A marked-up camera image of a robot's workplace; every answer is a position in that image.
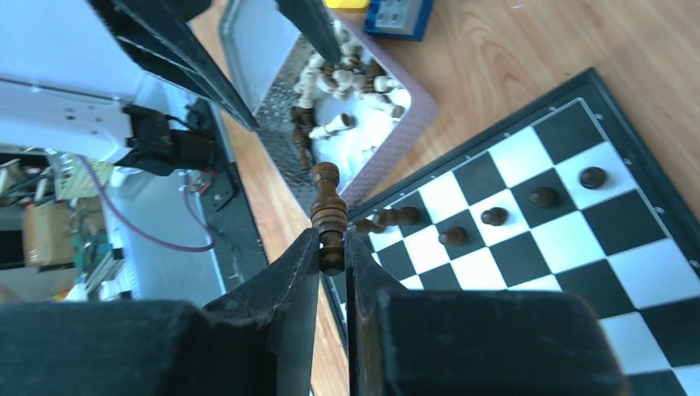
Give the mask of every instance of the wooden table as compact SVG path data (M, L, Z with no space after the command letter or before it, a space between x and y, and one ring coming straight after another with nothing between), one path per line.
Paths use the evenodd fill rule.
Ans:
M218 37L224 5L225 0L215 0L192 28L225 70ZM424 42L381 41L435 96L442 112L375 193L595 67L697 215L697 21L697 0L436 1ZM267 255L274 260L310 222L258 138L228 117L225 124ZM323 293L314 359L314 391L347 394L347 363Z

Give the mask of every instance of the white chess piece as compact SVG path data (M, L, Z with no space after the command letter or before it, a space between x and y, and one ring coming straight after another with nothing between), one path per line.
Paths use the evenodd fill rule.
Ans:
M391 118L400 118L406 110L403 106L391 103L389 99L380 93L365 93L361 95L360 98L365 101L369 107L384 111Z
M311 54L309 57L309 63L306 64L307 68L322 68L324 64L326 63L326 59L324 59L321 54L318 52L314 52Z
M325 74L320 74L316 78L316 87L323 92L333 93L338 89L338 84L336 84L332 78L326 76Z
M401 84L395 79L387 76L374 77L374 89L377 92L388 92L396 88L401 88Z
M355 118L348 113L340 113L328 124L317 126L309 132L309 139L326 139L335 136L341 130L349 130L355 127Z
M338 42L344 43L346 41L350 41L350 33L345 30L343 23L337 19L333 21L333 31L335 32L335 36L338 38Z
M357 54L359 49L360 43L356 42L355 40L346 41L340 45L340 52L345 56Z
M365 85L365 76L363 74L355 74L352 76L352 87L359 91Z
M333 80L338 84L338 88L333 91L333 97L339 100L348 99L350 90L354 83L354 76L349 70L335 70L333 72Z
M296 101L296 106L301 107L302 109L313 109L314 98L302 94L301 97L299 97L299 100Z

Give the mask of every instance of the tray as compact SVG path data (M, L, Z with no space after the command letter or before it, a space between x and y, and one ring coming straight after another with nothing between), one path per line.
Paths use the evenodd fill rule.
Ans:
M357 127L328 140L315 140L315 161L330 161L341 171L341 197L348 207L358 205L415 145L438 116L435 100L376 42L340 15L331 13L362 47L362 62L374 59L404 88L388 96L406 108L398 120L375 111L352 97L346 101L321 96L315 105L319 124L339 113L351 112ZM292 140L290 109L301 70L314 51L272 2L238 0L227 6L220 36L236 89L258 119L256 132L292 194L307 214L316 197L310 174L300 168Z

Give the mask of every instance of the pile of chess pieces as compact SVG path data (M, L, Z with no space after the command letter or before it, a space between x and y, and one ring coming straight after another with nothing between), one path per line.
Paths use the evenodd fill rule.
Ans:
M579 175L579 183L589 190L600 188L607 179L608 174L600 167L587 167ZM539 186L533 189L527 198L532 205L543 209L555 208L560 203L556 191L548 186ZM391 226L418 224L424 215L418 209L410 206L382 209L378 210L371 219L356 221L352 225L352 230L357 233L384 233ZM480 220L481 223L493 227L502 226L508 221L508 210L501 207L484 210L480 215ZM442 231L438 240L443 245L462 245L467 243L468 236L462 227L451 227Z
M354 93L366 106L382 111L395 120L406 110L392 103L385 95L394 89L401 89L399 82L387 76L386 71L374 59L367 65L362 63L362 46L339 21L333 23L333 29L343 54L341 64L334 66L326 62L318 52L314 52L293 88L299 98L296 106L291 109L291 122L294 125L292 137L299 150L303 172L311 169L311 140L330 139L357 124L354 115L349 113L341 113L328 122L317 124L314 106L319 99L319 92L320 98L330 95L341 101L348 100Z

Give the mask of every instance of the white machine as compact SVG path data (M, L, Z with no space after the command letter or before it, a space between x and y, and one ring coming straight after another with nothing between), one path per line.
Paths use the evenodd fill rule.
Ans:
M180 89L135 64L83 0L3 2L0 42L0 143L161 176L206 165L209 154L192 151L208 150L206 139L170 130L161 113Z

